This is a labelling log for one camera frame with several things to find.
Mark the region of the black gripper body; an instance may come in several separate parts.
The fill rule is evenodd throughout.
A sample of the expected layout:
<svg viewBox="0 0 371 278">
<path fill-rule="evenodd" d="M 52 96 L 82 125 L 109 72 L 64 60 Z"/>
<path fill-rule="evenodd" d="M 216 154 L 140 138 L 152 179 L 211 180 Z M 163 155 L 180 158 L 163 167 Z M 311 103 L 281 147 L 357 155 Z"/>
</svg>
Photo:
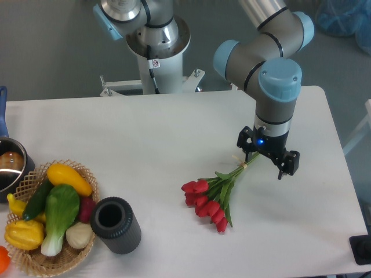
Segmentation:
<svg viewBox="0 0 371 278">
<path fill-rule="evenodd" d="M 252 160 L 250 153 L 258 152 L 274 163 L 282 163 L 286 153 L 286 142 L 289 130 L 280 136 L 267 136 L 254 127 L 253 130 L 247 127 L 247 134 L 251 143 L 247 150 L 247 161 Z"/>
</svg>

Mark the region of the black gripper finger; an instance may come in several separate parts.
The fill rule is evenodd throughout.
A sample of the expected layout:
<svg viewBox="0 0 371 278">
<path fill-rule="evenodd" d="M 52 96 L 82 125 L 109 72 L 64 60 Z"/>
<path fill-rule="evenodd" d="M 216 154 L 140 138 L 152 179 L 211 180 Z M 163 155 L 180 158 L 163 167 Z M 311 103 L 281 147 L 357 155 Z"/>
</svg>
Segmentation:
<svg viewBox="0 0 371 278">
<path fill-rule="evenodd" d="M 299 168 L 300 152 L 284 150 L 272 162 L 279 169 L 278 179 L 281 180 L 284 175 L 293 176 Z"/>
<path fill-rule="evenodd" d="M 245 160 L 251 161 L 253 153 L 255 152 L 255 145 L 252 141 L 253 130 L 245 126 L 238 135 L 237 147 L 241 148 L 245 154 Z"/>
</svg>

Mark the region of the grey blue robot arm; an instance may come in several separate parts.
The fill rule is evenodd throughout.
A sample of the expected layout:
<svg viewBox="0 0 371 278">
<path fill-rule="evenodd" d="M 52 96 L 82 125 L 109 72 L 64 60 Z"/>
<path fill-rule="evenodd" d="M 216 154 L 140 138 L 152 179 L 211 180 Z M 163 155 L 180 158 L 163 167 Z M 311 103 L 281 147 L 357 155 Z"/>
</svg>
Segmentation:
<svg viewBox="0 0 371 278">
<path fill-rule="evenodd" d="M 300 154 L 286 149 L 302 71 L 290 59 L 314 36 L 312 20 L 291 12 L 283 1 L 242 1 L 259 32 L 247 45 L 223 42 L 213 57 L 215 71 L 256 102 L 253 127 L 237 141 L 247 158 L 258 152 L 272 160 L 279 175 L 293 175 Z M 93 13 L 109 36 L 125 38 L 137 56 L 144 94 L 179 93 L 183 89 L 183 53 L 190 43 L 185 21 L 172 1 L 98 1 Z"/>
</svg>

